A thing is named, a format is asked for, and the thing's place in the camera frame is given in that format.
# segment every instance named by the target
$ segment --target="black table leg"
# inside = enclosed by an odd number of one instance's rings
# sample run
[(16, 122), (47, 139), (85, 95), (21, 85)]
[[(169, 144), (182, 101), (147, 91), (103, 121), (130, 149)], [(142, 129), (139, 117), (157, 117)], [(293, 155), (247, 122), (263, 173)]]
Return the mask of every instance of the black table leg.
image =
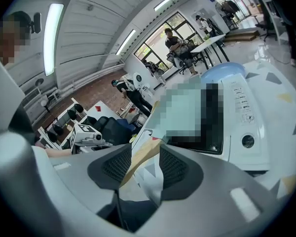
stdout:
[(206, 51), (206, 49), (204, 49), (204, 52), (206, 53), (206, 55), (207, 55), (207, 58), (209, 59), (209, 62), (212, 64), (212, 67), (213, 67), (213, 66), (214, 66), (214, 64), (213, 64), (213, 62), (212, 62), (211, 58), (209, 57), (209, 54), (208, 54), (208, 52)]
[(226, 58), (226, 60), (229, 61), (229, 59), (228, 59), (226, 53), (224, 52), (223, 48), (222, 48), (220, 45), (217, 45), (217, 46), (218, 46), (218, 48), (221, 50), (221, 52), (222, 52), (222, 54), (224, 55), (224, 57)]
[(216, 55), (217, 55), (217, 57), (218, 57), (219, 61), (222, 63), (222, 60), (221, 60), (221, 58), (219, 57), (219, 55), (217, 54), (217, 52), (216, 52), (216, 50), (215, 50), (214, 46), (213, 46), (213, 45), (211, 45), (211, 46), (212, 46), (212, 49), (214, 50), (214, 52), (216, 53)]
[(200, 55), (202, 56), (203, 62), (204, 62), (204, 64), (205, 64), (205, 67), (206, 67), (206, 69), (208, 70), (208, 65), (207, 65), (207, 62), (205, 61), (205, 57), (204, 57), (204, 55), (203, 55), (203, 52), (200, 52)]

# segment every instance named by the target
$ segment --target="fluorescent light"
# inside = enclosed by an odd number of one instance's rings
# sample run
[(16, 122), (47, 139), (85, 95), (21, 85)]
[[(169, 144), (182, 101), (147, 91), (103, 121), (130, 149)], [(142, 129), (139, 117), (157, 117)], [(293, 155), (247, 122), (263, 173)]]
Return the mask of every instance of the fluorescent light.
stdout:
[(130, 38), (134, 35), (135, 32), (136, 31), (134, 29), (130, 32), (130, 34), (127, 36), (126, 40), (124, 40), (123, 44), (118, 49), (116, 55), (119, 55), (121, 53), (121, 51), (124, 48), (124, 46), (126, 45), (126, 43), (130, 40)]
[(157, 10), (160, 9), (164, 4), (166, 4), (168, 1), (170, 1), (170, 0), (164, 0), (164, 1), (162, 1), (160, 4), (158, 4), (158, 5), (154, 8), (154, 10), (157, 11)]
[(49, 76), (52, 73), (54, 73), (55, 39), (59, 18), (63, 8), (64, 5), (59, 3), (52, 3), (49, 7), (44, 32), (44, 68), (46, 76)]

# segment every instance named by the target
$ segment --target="air vent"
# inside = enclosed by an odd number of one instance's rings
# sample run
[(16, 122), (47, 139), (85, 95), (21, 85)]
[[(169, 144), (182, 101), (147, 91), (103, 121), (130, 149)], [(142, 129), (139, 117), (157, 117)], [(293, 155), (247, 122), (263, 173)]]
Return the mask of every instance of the air vent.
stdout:
[(37, 100), (41, 97), (40, 91), (38, 88), (35, 88), (32, 90), (29, 94), (25, 96), (25, 98), (22, 100), (21, 105), (23, 107), (26, 107), (30, 102)]

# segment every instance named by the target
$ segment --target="white ceiling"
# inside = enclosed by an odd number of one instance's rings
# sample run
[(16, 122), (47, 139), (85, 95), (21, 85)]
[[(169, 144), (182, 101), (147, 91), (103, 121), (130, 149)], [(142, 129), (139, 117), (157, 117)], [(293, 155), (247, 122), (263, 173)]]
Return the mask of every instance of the white ceiling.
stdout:
[[(133, 37), (136, 38), (157, 15), (153, 7), (162, 0), (152, 1), (16, 0), (7, 13), (23, 10), (33, 18), (34, 13), (40, 12), (42, 30), (31, 36), (31, 46), (21, 51), (7, 69), (26, 91), (38, 78), (44, 79), (42, 90), (63, 88), (74, 80), (116, 65), (121, 56), (115, 53), (131, 29), (137, 31)], [(43, 35), (51, 3), (63, 3), (64, 16), (57, 38), (56, 72), (45, 77)]]

